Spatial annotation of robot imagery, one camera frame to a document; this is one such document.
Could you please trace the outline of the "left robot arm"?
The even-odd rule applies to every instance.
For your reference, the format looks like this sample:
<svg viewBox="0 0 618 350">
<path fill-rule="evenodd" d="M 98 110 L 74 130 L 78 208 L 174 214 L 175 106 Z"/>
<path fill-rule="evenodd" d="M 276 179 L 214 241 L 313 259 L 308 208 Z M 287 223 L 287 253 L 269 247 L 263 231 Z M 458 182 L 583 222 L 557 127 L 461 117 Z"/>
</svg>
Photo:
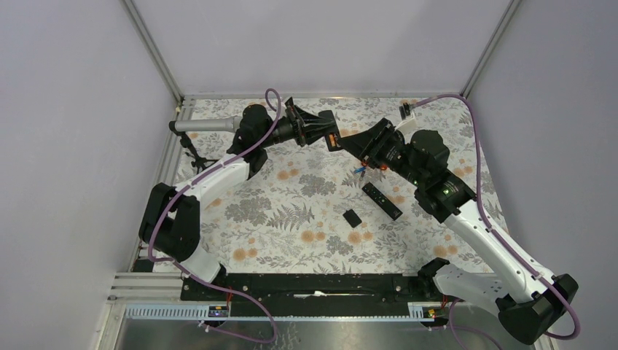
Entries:
<svg viewBox="0 0 618 350">
<path fill-rule="evenodd" d="M 198 173 L 174 185 L 156 184 L 138 231 L 138 237 L 152 251 L 163 253 L 164 260 L 177 263 L 180 269 L 199 279 L 198 290 L 210 300 L 223 296 L 226 290 L 219 259 L 200 245 L 202 210 L 233 187 L 250 180 L 267 160 L 268 147 L 294 141 L 299 147 L 325 139 L 337 148 L 338 128 L 333 112 L 311 114 L 296 106 L 291 98 L 275 107 L 271 117 L 260 104 L 247 106 L 241 116 L 212 120 L 171 122 L 170 130 L 181 139 L 192 154 L 190 131 L 229 131 L 234 134 L 225 155 L 210 166 L 197 157 Z"/>
</svg>

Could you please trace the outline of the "black remote control back up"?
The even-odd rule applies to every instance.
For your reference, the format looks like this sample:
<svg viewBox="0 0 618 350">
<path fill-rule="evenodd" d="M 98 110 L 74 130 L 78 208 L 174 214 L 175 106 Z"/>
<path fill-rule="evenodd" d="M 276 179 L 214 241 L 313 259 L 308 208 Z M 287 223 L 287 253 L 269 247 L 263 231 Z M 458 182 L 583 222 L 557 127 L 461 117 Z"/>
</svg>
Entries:
<svg viewBox="0 0 618 350">
<path fill-rule="evenodd" d="M 324 141 L 329 152 L 337 152 L 342 148 L 338 144 L 340 136 L 339 128 L 334 113 L 331 110 L 325 110 L 318 113 L 318 116 L 325 122 Z"/>
</svg>

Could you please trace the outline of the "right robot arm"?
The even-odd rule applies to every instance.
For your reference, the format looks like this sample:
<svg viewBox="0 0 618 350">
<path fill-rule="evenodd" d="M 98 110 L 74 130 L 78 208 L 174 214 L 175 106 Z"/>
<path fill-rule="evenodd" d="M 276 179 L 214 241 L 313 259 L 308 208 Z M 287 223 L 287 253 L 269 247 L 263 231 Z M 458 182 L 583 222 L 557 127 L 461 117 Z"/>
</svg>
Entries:
<svg viewBox="0 0 618 350">
<path fill-rule="evenodd" d="M 427 300 L 449 295 L 494 315 L 517 341 L 535 343 L 571 313 L 578 291 L 567 273 L 557 275 L 529 255 L 485 212 L 481 197 L 447 167 L 450 151 L 437 131 L 418 130 L 406 141 L 389 120 L 342 137 L 326 137 L 370 168 L 387 168 L 415 186 L 418 205 L 460 236 L 494 272 L 491 279 L 467 273 L 446 260 L 422 268 L 418 291 Z"/>
</svg>

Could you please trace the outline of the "black battery cover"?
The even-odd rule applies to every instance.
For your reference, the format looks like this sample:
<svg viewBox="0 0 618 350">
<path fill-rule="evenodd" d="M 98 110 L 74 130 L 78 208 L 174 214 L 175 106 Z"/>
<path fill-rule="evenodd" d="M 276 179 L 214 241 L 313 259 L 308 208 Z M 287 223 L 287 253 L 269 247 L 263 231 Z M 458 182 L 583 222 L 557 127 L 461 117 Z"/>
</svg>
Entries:
<svg viewBox="0 0 618 350">
<path fill-rule="evenodd" d="M 362 223 L 362 219 L 353 209 L 345 211 L 343 213 L 343 218 L 352 228 L 356 228 Z"/>
</svg>

